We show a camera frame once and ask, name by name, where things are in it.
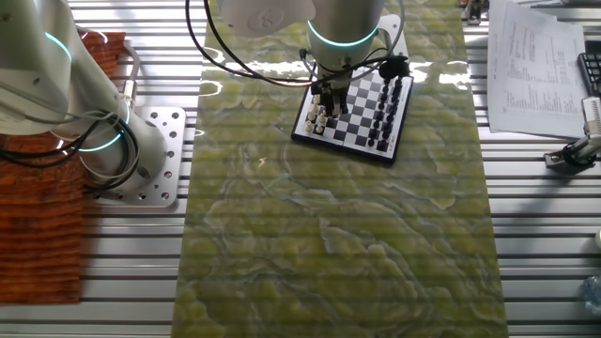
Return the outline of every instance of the black chess piece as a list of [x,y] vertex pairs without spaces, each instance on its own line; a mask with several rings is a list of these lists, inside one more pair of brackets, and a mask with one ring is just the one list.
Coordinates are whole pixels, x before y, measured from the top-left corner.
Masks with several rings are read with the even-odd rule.
[[388,148],[388,143],[386,143],[386,141],[380,141],[380,142],[378,142],[377,150],[379,150],[379,151],[386,151],[386,148]]

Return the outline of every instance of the metal bracket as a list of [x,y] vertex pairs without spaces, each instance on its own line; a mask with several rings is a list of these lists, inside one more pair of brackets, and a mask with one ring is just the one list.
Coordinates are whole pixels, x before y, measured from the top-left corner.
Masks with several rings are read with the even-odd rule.
[[136,107],[136,114],[154,124],[167,143],[165,165],[156,177],[139,189],[129,192],[101,192],[89,197],[96,206],[169,207],[177,200],[179,168],[186,129],[186,113],[181,108]]
[[575,175],[584,170],[594,167],[594,162],[591,165],[575,166],[570,164],[563,157],[563,150],[545,154],[545,165],[547,168],[567,175]]

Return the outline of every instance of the glowing cyan ring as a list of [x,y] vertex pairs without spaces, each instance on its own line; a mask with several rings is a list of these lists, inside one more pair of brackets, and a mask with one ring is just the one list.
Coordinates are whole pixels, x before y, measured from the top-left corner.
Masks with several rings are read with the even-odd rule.
[[332,45],[332,46],[336,46],[336,47],[353,47],[353,46],[360,45],[360,44],[366,42],[367,40],[369,40],[370,38],[373,38],[376,35],[376,33],[378,32],[378,28],[376,27],[376,29],[374,29],[374,31],[371,32],[367,37],[362,38],[359,41],[346,42],[346,43],[335,42],[335,41],[332,41],[330,39],[327,39],[327,38],[324,38],[323,36],[321,36],[321,34],[317,33],[317,30],[313,27],[313,25],[311,24],[311,22],[308,22],[308,23],[309,23],[309,28],[311,28],[311,31],[313,32],[313,34],[316,35],[316,37],[318,37],[320,40],[326,42],[327,44]]
[[[128,116],[125,119],[125,124],[129,124],[129,123],[130,123],[130,106],[128,105]],[[95,147],[93,149],[79,149],[79,151],[94,152],[94,151],[100,151],[100,150],[106,149],[107,147],[112,146],[119,139],[119,137],[121,137],[122,133],[123,133],[123,131],[121,133],[119,133],[117,136],[115,136],[115,138],[113,140],[111,140],[109,143],[107,143],[104,146]]]
[[67,53],[67,56],[69,57],[69,61],[73,62],[73,58],[71,57],[71,53],[69,53],[69,49],[67,49],[67,46],[65,46],[63,44],[63,42],[61,42],[58,38],[55,38],[52,34],[50,33],[46,33],[46,38],[48,38],[48,40],[56,43],[58,45],[58,47],[62,48],[63,51],[65,51],[65,53]]

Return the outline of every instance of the keyboard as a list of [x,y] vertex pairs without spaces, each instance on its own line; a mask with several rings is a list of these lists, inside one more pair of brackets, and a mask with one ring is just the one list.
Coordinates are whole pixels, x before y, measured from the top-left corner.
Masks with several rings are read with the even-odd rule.
[[601,54],[583,53],[578,56],[578,66],[589,96],[601,97]]

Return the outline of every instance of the metal base plate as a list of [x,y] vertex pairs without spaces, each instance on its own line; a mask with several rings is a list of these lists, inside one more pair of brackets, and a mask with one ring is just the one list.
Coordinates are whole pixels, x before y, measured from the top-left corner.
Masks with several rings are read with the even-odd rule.
[[135,111],[161,131],[167,143],[167,152],[162,154],[165,157],[165,165],[145,186],[129,192],[96,193],[89,197],[90,204],[118,207],[169,207],[177,199],[186,113],[181,108],[173,107],[136,107]]

